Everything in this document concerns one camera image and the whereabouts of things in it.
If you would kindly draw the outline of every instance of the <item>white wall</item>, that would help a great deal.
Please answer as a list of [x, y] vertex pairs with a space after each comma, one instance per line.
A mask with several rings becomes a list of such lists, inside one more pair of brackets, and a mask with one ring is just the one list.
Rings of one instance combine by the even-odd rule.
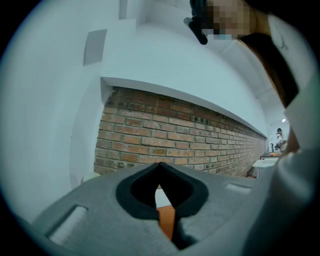
[[168, 88], [195, 96], [266, 134], [261, 105], [241, 76], [219, 55], [164, 26], [139, 26], [104, 64], [104, 77], [161, 85], [162, 94]]
[[[196, 96], [265, 133], [259, 103], [220, 57], [153, 24], [132, 39], [136, 21], [118, 18], [118, 1], [43, 1], [1, 60], [0, 185], [10, 208], [29, 222], [92, 172], [110, 93], [100, 77]], [[83, 66], [88, 32], [101, 29], [103, 60]]]
[[[71, 190], [71, 177], [78, 182], [92, 172], [92, 153], [84, 156], [84, 147], [94, 150], [108, 90], [101, 91], [101, 63], [83, 66], [84, 50], [90, 31], [108, 29], [104, 59], [135, 33], [135, 20], [118, 15], [118, 1], [43, 1], [2, 59], [0, 184], [11, 209], [29, 222]], [[73, 133], [88, 141], [77, 144]], [[80, 158], [75, 173], [72, 159]]]

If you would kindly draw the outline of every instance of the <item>brick wall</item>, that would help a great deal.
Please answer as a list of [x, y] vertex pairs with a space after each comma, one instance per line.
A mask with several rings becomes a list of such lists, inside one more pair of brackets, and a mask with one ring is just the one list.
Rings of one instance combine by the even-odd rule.
[[115, 87], [95, 149], [100, 174], [153, 162], [244, 176], [264, 153], [265, 138], [206, 108], [141, 90]]

